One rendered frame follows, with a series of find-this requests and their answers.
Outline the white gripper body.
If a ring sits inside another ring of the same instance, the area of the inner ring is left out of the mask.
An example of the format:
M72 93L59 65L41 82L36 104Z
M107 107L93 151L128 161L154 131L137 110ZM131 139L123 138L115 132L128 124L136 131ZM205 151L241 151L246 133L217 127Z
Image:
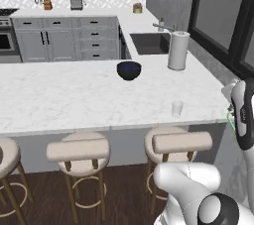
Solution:
M231 92L235 85L236 83L232 82L221 88L221 93L224 95L228 102L231 102Z

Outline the clear glass cup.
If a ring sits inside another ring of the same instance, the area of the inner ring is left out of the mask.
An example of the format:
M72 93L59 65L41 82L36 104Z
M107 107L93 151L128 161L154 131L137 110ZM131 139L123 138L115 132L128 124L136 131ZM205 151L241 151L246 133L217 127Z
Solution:
M172 103L172 116L180 117L183 111L184 102L181 100L176 100Z

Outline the white paper towel roll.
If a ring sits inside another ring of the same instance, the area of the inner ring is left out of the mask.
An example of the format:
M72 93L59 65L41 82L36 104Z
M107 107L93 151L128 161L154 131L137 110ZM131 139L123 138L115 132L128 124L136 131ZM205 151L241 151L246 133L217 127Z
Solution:
M190 34L184 31L171 33L168 68L171 70L184 70L189 46Z

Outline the beige wooden bar stool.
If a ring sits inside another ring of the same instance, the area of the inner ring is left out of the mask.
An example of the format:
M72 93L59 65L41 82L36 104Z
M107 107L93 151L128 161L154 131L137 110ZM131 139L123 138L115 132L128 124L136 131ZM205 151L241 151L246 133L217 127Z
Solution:
M212 147L208 132L189 132L180 127L157 127L148 132L144 141L148 159L146 191L152 195L151 213L155 212L157 199L166 200L157 194L157 186L150 187L153 167L165 162L192 162L200 151Z
M101 218L105 220L105 196L107 187L103 181L102 170L110 160L110 143L100 133L73 133L58 142L49 143L47 158L50 162L57 162L64 174L72 216L78 224L76 208L91 209L101 206ZM77 202L79 198L78 184L86 179L97 179L99 183L100 199L90 205Z
M21 183L9 182L8 176L17 169ZM6 190L7 196L9 197L13 210L9 213L0 214L0 217L8 217L12 214L16 214L21 225L27 225L25 216L22 212L22 206L26 200L29 199L34 202L34 197L31 192L30 186L28 185L27 177L21 162L21 150L18 143L13 139L0 139L0 203L3 205L7 204L6 197L4 196L3 190ZM17 198L12 189L12 185L21 186L24 189L24 199L21 203L18 203Z

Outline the black framed window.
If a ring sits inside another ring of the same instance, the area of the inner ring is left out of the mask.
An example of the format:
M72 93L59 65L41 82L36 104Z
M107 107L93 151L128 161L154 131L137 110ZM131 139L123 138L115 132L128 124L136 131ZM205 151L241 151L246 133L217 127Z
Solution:
M192 0L188 32L235 75L254 78L254 0Z

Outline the silver tap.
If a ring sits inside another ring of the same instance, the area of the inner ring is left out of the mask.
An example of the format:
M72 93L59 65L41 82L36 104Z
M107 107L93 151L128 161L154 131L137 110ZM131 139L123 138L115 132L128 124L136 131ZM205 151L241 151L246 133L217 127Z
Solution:
M161 18L161 19L159 20L159 23L158 23L158 24L154 23L153 26L154 26L154 27L157 27L159 32L163 32L164 30L168 30L169 32L174 32L174 31L177 29L176 26L172 26L172 27L166 26L166 25L165 25L165 21L164 21L163 18Z

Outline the dark sink basin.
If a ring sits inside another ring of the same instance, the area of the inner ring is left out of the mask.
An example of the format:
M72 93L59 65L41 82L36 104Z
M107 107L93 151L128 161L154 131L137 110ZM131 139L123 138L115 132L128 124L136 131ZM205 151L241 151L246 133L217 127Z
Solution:
M166 55L169 52L171 35L168 33L131 34L139 55Z

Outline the dark blue bowl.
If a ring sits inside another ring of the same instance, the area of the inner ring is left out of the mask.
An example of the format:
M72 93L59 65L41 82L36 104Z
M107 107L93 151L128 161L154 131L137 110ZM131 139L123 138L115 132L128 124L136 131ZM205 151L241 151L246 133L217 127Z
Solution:
M122 61L117 64L117 73L124 80L134 80L141 73L142 65L136 61Z

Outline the grey base cupboard run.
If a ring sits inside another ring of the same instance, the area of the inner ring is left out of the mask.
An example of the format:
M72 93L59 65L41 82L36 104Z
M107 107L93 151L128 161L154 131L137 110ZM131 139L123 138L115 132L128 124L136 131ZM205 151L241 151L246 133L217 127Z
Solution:
M119 59L117 18L16 17L24 62Z

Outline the steel oven with hob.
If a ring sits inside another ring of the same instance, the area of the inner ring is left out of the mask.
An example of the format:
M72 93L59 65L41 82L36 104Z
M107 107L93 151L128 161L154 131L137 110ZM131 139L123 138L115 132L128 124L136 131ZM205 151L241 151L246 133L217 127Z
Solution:
M0 63L22 61L10 16L18 8L0 8Z

